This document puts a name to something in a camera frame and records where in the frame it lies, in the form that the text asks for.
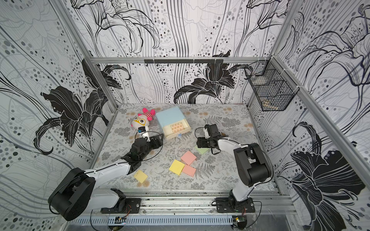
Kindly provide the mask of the green sticky note pad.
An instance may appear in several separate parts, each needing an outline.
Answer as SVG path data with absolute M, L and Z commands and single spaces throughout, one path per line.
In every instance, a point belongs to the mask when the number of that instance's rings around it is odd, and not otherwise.
M 198 148 L 197 146 L 195 146 L 195 149 L 197 150 L 198 153 L 200 153 L 201 155 L 207 153 L 208 151 L 210 151 L 210 148 Z

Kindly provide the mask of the light blue drawer cabinet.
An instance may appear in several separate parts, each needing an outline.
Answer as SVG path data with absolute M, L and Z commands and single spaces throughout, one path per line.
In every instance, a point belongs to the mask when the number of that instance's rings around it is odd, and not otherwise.
M 167 140 L 191 131 L 188 121 L 178 106 L 157 112 L 156 118 Z

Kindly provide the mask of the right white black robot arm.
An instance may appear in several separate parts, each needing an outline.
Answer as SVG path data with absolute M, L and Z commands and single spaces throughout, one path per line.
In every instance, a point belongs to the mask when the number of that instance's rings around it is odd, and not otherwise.
M 259 144 L 241 144 L 218 130 L 216 124 L 202 127 L 205 136 L 197 138 L 198 148 L 209 148 L 234 156 L 239 182 L 230 191 L 228 203 L 237 206 L 246 203 L 252 191 L 273 179 L 273 166 Z

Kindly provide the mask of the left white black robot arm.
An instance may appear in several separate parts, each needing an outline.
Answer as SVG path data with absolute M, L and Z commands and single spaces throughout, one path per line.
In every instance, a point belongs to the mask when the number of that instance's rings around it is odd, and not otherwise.
M 137 138 L 120 160 L 102 167 L 72 169 L 48 198 L 49 210 L 71 221 L 83 212 L 99 209 L 103 214 L 138 213 L 140 201 L 128 199 L 119 189 L 101 189 L 104 183 L 134 173 L 153 150 L 161 150 L 164 134 Z

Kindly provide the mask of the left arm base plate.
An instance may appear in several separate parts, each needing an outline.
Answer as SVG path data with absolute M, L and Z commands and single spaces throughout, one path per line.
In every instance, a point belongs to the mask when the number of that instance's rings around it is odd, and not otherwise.
M 112 208 L 102 208 L 102 214 L 138 214 L 141 207 L 141 198 L 119 199 Z

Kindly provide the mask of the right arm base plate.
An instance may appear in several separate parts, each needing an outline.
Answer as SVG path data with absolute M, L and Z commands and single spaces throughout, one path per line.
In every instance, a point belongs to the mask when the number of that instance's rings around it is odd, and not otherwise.
M 252 198 L 238 202 L 231 197 L 218 197 L 211 203 L 218 213 L 254 213 L 255 207 Z

